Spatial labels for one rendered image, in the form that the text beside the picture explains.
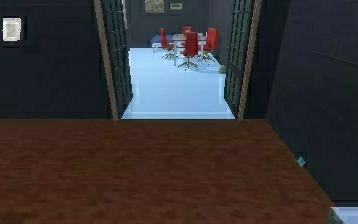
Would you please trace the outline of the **dark glazed room door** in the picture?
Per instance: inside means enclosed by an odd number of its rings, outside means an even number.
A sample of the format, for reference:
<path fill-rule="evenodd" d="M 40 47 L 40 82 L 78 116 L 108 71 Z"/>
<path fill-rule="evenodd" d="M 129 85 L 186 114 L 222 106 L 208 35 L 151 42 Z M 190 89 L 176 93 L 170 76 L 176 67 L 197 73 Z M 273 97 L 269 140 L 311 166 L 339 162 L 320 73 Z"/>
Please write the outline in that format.
<path fill-rule="evenodd" d="M 111 116 L 120 120 L 133 98 L 122 0 L 93 0 Z"/>
<path fill-rule="evenodd" d="M 244 118 L 261 4 L 262 0 L 234 0 L 224 97 L 237 120 Z"/>

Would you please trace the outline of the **beige framed wall picture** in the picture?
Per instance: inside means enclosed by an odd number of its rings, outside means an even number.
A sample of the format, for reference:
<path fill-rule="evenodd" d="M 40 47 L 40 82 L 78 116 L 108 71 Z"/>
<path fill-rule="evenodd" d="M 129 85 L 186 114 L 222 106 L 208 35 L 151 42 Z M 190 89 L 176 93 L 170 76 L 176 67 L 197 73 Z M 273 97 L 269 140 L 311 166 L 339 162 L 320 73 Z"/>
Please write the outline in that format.
<path fill-rule="evenodd" d="M 145 0 L 145 12 L 147 14 L 163 14 L 164 0 Z"/>

